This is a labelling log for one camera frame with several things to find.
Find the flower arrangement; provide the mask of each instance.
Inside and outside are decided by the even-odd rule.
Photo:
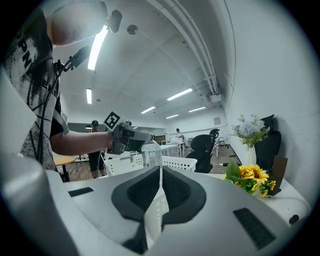
[[[242,144],[252,148],[257,142],[268,137],[270,128],[265,128],[265,123],[259,120],[256,115],[251,115],[251,121],[247,121],[243,114],[240,115],[240,124],[233,126],[235,136],[240,138]]]
[[[276,185],[275,180],[268,180],[268,178],[269,175],[266,174],[266,171],[262,170],[258,165],[238,166],[230,158],[224,180],[236,184],[251,195],[260,190],[260,197],[263,198],[268,191],[274,190]]]

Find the fluorescent light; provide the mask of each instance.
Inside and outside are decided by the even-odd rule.
[[[166,117],[165,119],[174,118],[174,117],[177,117],[177,116],[179,116],[179,115],[178,115],[178,114],[175,114],[175,115],[172,115],[172,116],[168,116],[168,117]]]
[[[156,108],[155,106],[152,106],[152,107],[146,109],[145,111],[142,111],[141,114],[147,113],[148,111],[153,110],[155,108]]]
[[[184,95],[184,94],[190,93],[190,92],[192,92],[192,89],[191,89],[191,88],[189,88],[188,90],[184,90],[184,91],[182,91],[182,92],[180,92],[180,93],[178,93],[178,94],[176,94],[176,95],[174,95],[174,96],[172,96],[172,97],[170,97],[170,98],[167,98],[167,100],[168,100],[168,101],[171,101],[171,100],[173,100],[173,99],[175,99],[175,98],[178,98],[178,97],[180,97],[180,96],[182,96],[182,95]]]
[[[86,102],[92,104],[92,90],[88,88],[86,89]]]
[[[196,108],[196,109],[189,110],[189,112],[198,111],[198,110],[203,110],[203,109],[205,109],[205,108],[206,108],[206,107],[203,106],[203,107],[199,107],[199,108]]]
[[[109,30],[107,30],[107,26],[104,25],[102,30],[94,37],[88,62],[89,70],[95,70],[97,58],[108,31]]]

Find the wooden floor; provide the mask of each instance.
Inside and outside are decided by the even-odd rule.
[[[190,151],[187,149],[185,151],[185,156],[190,153]],[[212,166],[210,173],[211,174],[224,174],[226,171],[226,167],[220,166],[219,164],[227,163],[229,161],[229,156],[233,155],[234,152],[231,147],[228,146],[221,146],[219,148],[218,157],[216,156],[216,151],[214,150],[212,152]],[[239,162],[239,159],[237,157],[233,157],[233,159],[236,162]],[[89,167],[89,162],[73,162],[66,166],[67,171],[69,172],[70,181],[83,181],[83,180],[90,180],[93,179]]]

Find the person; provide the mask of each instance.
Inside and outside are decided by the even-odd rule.
[[[58,8],[48,18],[40,9],[35,10],[13,38],[2,61],[4,71],[12,86],[37,116],[21,149],[25,157],[37,159],[42,110],[48,91],[56,79],[53,48],[93,37],[106,22],[107,7],[103,1],[72,1]],[[63,128],[53,118],[54,110],[61,113],[60,90],[60,84],[57,84],[44,116],[42,165],[47,170],[57,170],[52,151],[59,155],[74,156],[111,148],[113,145],[110,132],[63,133]]]
[[[88,131],[88,133],[98,133],[98,126],[99,123],[97,120],[93,120],[91,122],[92,129]],[[106,175],[105,167],[104,167],[104,161],[101,157],[101,151],[96,151],[88,154],[89,157],[89,165],[90,165],[90,171],[92,174],[92,177],[94,179],[97,178],[97,170],[99,169],[102,176]]]
[[[182,140],[184,140],[185,136],[183,135],[183,133],[179,130],[179,128],[176,129],[176,137],[177,138],[182,138]]]

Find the white vase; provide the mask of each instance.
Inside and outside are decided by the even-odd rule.
[[[248,165],[256,165],[257,162],[257,156],[256,156],[256,150],[255,147],[247,147],[245,152],[245,161],[242,163],[245,166]]]

